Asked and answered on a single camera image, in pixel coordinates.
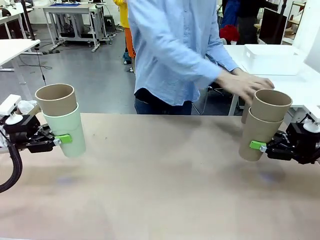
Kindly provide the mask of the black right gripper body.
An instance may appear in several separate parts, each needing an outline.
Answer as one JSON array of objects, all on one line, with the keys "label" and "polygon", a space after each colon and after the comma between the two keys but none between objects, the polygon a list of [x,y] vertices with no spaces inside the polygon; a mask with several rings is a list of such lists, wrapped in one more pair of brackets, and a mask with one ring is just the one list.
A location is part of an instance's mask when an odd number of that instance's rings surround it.
[{"label": "black right gripper body", "polygon": [[299,164],[314,164],[320,158],[320,124],[310,114],[291,122],[285,132]]}]

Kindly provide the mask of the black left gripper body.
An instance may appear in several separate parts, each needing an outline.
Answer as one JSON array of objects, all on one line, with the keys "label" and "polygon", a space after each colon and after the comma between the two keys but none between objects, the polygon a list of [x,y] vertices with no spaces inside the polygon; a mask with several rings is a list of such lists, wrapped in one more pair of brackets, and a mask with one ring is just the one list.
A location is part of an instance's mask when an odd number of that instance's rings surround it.
[{"label": "black left gripper body", "polygon": [[35,115],[24,115],[18,123],[4,124],[5,136],[19,151],[29,150],[30,153],[41,153],[43,147],[36,140],[36,134],[41,126]]}]

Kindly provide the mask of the person's left hand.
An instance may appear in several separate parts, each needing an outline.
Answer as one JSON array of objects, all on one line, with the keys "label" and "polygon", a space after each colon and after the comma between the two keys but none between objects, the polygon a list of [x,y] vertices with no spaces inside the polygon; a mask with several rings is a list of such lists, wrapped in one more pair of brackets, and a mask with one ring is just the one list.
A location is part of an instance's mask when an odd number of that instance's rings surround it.
[{"label": "person's left hand", "polygon": [[215,82],[229,93],[242,98],[250,106],[256,91],[275,88],[268,78],[249,74],[238,67],[231,72],[223,70]]}]

